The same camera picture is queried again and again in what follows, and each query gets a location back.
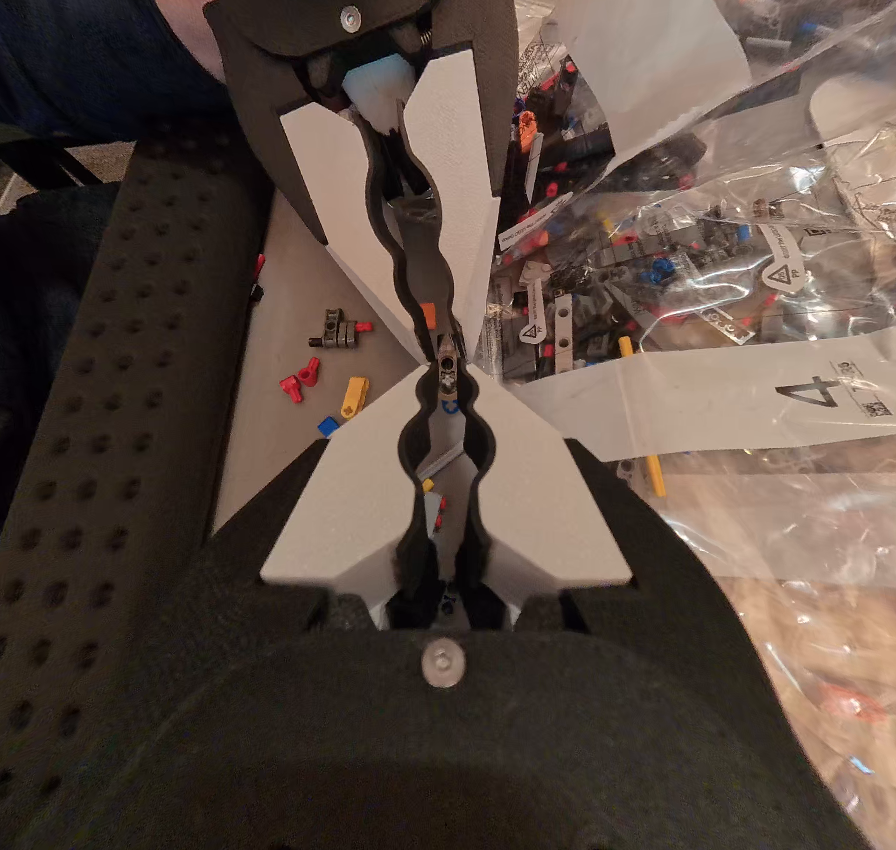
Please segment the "black lego gear frame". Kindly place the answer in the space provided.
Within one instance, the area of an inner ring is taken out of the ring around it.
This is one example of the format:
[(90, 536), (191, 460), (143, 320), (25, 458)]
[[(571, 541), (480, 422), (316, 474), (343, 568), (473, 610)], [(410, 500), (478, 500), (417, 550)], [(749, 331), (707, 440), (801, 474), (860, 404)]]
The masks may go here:
[(437, 399), (447, 416), (460, 414), (458, 401), (458, 349), (454, 334), (444, 332), (437, 336), (435, 355), (437, 371)]

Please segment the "long thin grey axle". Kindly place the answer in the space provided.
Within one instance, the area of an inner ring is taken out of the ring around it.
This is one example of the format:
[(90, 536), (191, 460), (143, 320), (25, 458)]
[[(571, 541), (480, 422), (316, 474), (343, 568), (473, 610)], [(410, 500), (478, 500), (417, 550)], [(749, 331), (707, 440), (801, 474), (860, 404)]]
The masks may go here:
[(420, 466), (418, 471), (420, 479), (425, 480), (434, 477), (435, 474), (448, 467), (454, 460), (463, 454), (463, 441), (460, 441), (431, 462)]

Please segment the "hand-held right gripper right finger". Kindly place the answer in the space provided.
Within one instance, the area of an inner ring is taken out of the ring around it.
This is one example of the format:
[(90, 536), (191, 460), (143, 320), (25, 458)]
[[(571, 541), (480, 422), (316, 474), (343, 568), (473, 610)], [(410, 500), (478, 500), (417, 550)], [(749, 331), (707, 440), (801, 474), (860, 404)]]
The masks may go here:
[(459, 373), (475, 467), (458, 574), (491, 591), (620, 586), (632, 572), (566, 440), (475, 365)]

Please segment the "black dimpled mat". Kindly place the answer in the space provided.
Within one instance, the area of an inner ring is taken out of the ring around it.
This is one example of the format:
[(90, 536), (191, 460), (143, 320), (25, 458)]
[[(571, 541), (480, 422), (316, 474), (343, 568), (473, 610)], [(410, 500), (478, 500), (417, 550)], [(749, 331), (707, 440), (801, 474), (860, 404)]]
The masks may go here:
[(130, 157), (2, 535), (2, 848), (63, 810), (203, 542), (272, 196), (233, 117)]

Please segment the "person's left forearm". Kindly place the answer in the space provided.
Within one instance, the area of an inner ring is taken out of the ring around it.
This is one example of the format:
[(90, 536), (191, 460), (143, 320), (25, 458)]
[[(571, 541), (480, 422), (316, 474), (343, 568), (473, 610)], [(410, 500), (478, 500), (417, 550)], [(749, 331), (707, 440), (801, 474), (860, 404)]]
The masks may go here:
[(1, 121), (36, 138), (139, 139), (230, 110), (154, 0), (1, 0)]

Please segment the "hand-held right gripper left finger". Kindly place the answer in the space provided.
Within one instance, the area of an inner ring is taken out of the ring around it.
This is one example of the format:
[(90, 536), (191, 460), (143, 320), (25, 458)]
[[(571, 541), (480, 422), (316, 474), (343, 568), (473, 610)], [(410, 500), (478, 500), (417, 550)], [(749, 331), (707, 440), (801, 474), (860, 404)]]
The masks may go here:
[(393, 626), (432, 622), (438, 562), (418, 470), (431, 450), (436, 374), (420, 366), (321, 446), (263, 581), (358, 596), (371, 612), (389, 609)]

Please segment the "clear lego parts bag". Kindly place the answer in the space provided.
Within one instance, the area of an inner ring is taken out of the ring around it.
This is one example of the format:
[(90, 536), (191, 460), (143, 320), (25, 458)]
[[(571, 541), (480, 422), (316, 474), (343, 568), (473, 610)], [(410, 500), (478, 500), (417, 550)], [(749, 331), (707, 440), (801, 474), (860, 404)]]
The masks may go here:
[(875, 848), (895, 846), (894, 437), (662, 457), (626, 480), (742, 620), (804, 751)]
[(633, 179), (499, 251), (492, 373), (604, 459), (894, 440), (894, 240), (831, 168)]
[(894, 0), (514, 0), (495, 268), (699, 219), (894, 238)]

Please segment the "grey lego connector assembly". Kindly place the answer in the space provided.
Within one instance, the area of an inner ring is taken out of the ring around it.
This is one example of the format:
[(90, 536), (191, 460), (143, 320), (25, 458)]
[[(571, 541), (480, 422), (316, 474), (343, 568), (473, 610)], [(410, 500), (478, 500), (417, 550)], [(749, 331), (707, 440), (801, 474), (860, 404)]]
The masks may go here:
[(342, 308), (327, 309), (324, 315), (321, 335), (308, 339), (309, 348), (354, 349), (359, 337), (371, 332), (371, 321), (357, 321), (346, 317)]

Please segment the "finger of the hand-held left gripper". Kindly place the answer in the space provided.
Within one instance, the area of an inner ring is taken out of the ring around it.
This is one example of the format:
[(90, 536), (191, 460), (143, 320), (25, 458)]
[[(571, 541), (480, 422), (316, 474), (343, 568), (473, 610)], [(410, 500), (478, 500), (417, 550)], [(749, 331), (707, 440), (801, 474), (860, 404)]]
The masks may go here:
[(366, 123), (314, 102), (280, 122), (330, 256), (396, 340), (416, 360), (428, 361), (431, 340), (409, 291), (397, 224), (386, 215), (374, 134)]
[(467, 355), (481, 334), (499, 198), (492, 193), (474, 55), (430, 60), (402, 113), (413, 161), (430, 180), (440, 217), (438, 250), (452, 281), (451, 313)]

